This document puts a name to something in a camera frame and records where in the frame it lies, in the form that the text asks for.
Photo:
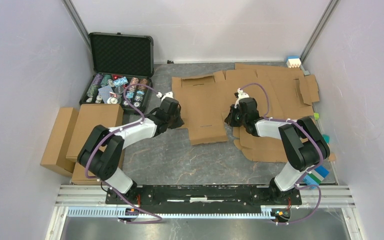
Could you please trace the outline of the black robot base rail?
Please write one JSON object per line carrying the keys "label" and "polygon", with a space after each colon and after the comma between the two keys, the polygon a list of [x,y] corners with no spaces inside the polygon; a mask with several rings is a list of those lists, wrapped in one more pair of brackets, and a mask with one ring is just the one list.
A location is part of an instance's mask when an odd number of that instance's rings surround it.
{"label": "black robot base rail", "polygon": [[297,189],[277,195],[257,184],[139,185],[125,198],[153,214],[257,214],[262,206],[302,204]]}

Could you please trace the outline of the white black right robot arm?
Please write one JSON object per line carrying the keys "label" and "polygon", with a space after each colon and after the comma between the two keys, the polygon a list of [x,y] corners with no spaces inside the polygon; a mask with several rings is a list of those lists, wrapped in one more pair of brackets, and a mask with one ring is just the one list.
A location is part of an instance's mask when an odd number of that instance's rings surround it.
{"label": "white black right robot arm", "polygon": [[311,117],[297,120],[263,117],[252,97],[238,99],[230,106],[225,123],[230,127],[244,127],[258,138],[281,140],[287,162],[281,172],[270,180],[269,199],[282,204],[293,188],[305,177],[305,173],[318,167],[330,156],[330,148]]}

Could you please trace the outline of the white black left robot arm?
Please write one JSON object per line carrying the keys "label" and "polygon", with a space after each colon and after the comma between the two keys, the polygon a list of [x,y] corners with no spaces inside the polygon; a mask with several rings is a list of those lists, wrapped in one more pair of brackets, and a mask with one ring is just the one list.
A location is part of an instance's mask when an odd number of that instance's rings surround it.
{"label": "white black left robot arm", "polygon": [[92,173],[92,178],[107,183],[113,191],[117,191],[117,196],[125,204],[131,204],[137,198],[136,182],[119,167],[123,150],[142,140],[157,137],[168,129],[180,128],[183,124],[180,103],[173,97],[165,96],[160,106],[146,114],[144,119],[111,128],[95,126],[80,150],[77,162],[86,173]]}

